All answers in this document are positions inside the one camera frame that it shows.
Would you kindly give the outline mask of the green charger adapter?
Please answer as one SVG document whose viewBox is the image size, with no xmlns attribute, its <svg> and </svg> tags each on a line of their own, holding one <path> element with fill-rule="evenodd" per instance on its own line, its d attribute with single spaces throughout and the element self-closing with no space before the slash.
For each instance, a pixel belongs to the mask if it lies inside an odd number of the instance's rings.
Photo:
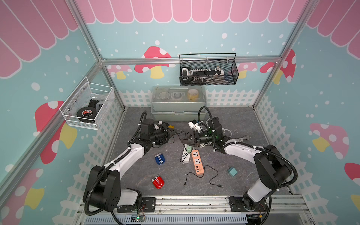
<svg viewBox="0 0 360 225">
<path fill-rule="evenodd" d="M 190 145 L 185 145 L 185 149 L 186 149 L 186 151 L 187 151 L 187 153 L 191 153 L 192 152 L 192 150 L 193 150 L 193 146 L 190 146 Z"/>
</svg>

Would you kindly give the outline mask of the white power strip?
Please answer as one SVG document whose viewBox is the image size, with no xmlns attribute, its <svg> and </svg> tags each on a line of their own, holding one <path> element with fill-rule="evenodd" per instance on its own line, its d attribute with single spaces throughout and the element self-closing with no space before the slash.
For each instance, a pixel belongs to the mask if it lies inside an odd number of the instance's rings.
<svg viewBox="0 0 360 225">
<path fill-rule="evenodd" d="M 182 157 L 181 157 L 180 162 L 182 162 L 182 163 L 189 163 L 190 154 L 191 154 L 191 153 L 187 153 L 187 151 L 186 151 L 186 149 L 185 149 L 185 147 L 184 147 L 183 154 L 182 154 Z"/>
</svg>

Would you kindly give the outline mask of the red blue electric shaver case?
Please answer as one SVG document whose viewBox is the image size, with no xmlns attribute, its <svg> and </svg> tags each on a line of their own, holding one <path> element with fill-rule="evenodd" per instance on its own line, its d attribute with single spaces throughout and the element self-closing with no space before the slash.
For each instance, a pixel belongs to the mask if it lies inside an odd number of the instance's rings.
<svg viewBox="0 0 360 225">
<path fill-rule="evenodd" d="M 164 180 L 158 175 L 156 175 L 152 178 L 152 183 L 155 186 L 155 188 L 157 188 L 157 189 L 161 189 L 165 185 Z"/>
</svg>

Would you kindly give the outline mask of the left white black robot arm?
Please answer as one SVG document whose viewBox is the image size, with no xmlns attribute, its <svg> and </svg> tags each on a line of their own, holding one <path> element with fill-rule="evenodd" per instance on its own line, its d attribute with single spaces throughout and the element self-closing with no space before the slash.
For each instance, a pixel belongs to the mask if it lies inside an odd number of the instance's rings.
<svg viewBox="0 0 360 225">
<path fill-rule="evenodd" d="M 83 195 L 85 214 L 113 213 L 122 206 L 128 206 L 133 211 L 141 209 L 142 193 L 131 188 L 122 189 L 121 179 L 151 148 L 168 143 L 176 134 L 175 128 L 166 122 L 147 118 L 147 111 L 144 111 L 126 150 L 104 166 L 91 169 Z"/>
</svg>

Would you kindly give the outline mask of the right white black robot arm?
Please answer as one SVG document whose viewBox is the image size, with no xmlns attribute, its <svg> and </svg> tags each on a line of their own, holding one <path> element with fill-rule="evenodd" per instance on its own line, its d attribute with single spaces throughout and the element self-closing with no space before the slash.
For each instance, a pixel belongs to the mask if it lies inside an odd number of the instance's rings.
<svg viewBox="0 0 360 225">
<path fill-rule="evenodd" d="M 254 211 L 262 200 L 270 199 L 278 189 L 298 179 L 295 166 L 275 146 L 258 147 L 245 143 L 248 136 L 228 137 L 217 117 L 210 116 L 207 121 L 193 120 L 189 122 L 189 127 L 194 132 L 181 140 L 183 144 L 193 147 L 210 145 L 215 152 L 239 157 L 256 166 L 259 178 L 242 198 L 242 205 L 249 212 Z"/>
</svg>

